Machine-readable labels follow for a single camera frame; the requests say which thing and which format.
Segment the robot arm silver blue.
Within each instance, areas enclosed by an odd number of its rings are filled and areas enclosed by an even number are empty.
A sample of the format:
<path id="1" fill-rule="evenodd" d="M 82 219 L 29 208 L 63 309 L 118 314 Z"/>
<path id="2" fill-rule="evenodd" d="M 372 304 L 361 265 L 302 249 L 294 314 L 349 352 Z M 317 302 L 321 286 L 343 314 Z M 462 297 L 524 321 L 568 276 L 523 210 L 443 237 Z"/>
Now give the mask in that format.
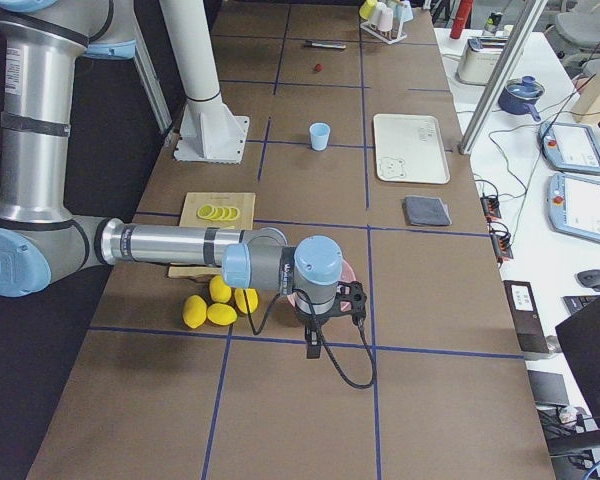
<path id="1" fill-rule="evenodd" d="M 292 296 L 307 354 L 318 357 L 326 349 L 322 325 L 341 314 L 343 300 L 334 240 L 316 235 L 291 246 L 275 228 L 127 224 L 65 207 L 75 62 L 132 58 L 135 22 L 130 1 L 0 1 L 7 41 L 0 295 L 29 295 L 99 264 L 218 268 L 232 287 Z"/>

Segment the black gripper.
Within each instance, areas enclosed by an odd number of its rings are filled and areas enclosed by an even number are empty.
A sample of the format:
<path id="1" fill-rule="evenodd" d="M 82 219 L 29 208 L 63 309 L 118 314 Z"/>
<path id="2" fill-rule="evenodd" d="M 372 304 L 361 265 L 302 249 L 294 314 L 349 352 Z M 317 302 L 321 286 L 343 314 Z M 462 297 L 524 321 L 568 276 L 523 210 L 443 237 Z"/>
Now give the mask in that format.
<path id="1" fill-rule="evenodd" d="M 307 292 L 295 289 L 293 292 L 295 300 L 295 313 L 298 320 L 305 328 L 306 358 L 320 358 L 320 336 L 315 329 L 324 325 L 332 316 L 335 306 L 335 296 L 328 299 L 319 298 L 315 301 Z"/>

